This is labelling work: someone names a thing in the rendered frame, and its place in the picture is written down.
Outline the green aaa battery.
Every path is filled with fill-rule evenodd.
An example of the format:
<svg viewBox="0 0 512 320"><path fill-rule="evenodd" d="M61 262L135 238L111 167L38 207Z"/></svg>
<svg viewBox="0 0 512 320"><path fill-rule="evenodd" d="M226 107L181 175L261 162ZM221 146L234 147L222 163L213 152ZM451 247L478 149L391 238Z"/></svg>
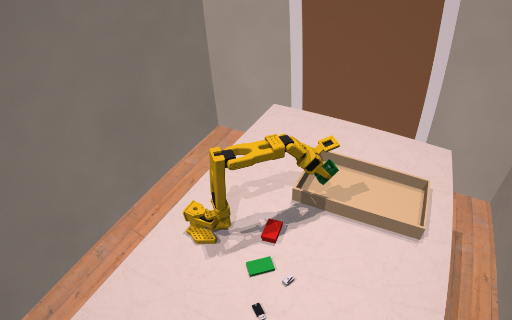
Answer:
<svg viewBox="0 0 512 320"><path fill-rule="evenodd" d="M328 164L328 166L327 166L327 167L325 167L325 170L326 170L326 171L328 171L330 168L331 168L331 167L330 167L330 166L329 166L329 164ZM322 176L318 174L318 175L317 175L317 177L318 177L318 178L321 178Z"/></svg>

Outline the black usb flash drive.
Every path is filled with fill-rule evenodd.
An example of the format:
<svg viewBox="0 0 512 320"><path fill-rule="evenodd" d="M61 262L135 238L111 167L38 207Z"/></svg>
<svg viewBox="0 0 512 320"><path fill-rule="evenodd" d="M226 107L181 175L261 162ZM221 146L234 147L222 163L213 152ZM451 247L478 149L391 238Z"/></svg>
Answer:
<svg viewBox="0 0 512 320"><path fill-rule="evenodd" d="M252 308L254 309L256 316L259 317L260 320L266 319L264 316L265 313L264 313L262 307L260 306L260 303L252 305Z"/></svg>

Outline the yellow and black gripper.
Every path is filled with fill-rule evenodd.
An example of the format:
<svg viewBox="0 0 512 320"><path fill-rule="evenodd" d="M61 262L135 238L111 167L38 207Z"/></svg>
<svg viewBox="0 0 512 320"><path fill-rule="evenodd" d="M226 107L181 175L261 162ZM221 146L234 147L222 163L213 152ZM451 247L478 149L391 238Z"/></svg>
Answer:
<svg viewBox="0 0 512 320"><path fill-rule="evenodd" d="M316 148L310 147L309 145L305 145L307 148L307 152L305 157L297 160L297 166L301 167L306 173L313 175L314 173L318 173L324 178L331 179L331 175L323 168L323 161L319 157L319 155L324 151L328 152L333 149L340 147L338 141L331 135L322 140L318 141L318 146Z"/></svg>

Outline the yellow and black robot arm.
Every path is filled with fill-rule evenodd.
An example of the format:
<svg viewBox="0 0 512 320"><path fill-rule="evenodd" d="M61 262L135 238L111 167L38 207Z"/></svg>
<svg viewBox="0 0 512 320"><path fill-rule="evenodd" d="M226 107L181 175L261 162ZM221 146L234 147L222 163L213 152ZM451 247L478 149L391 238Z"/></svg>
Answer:
<svg viewBox="0 0 512 320"><path fill-rule="evenodd" d="M230 207L226 201L225 168L233 171L256 163L284 158L285 150L300 160L305 157L306 149L294 136L286 134L268 135L265 136L265 140L242 143L224 150L220 147L210 148L210 202L214 210L205 209L203 204L194 201L185 210L190 223L187 234L191 235L197 244L215 244L217 240L211 231L226 230L231 226ZM208 230L205 227L208 227Z"/></svg>

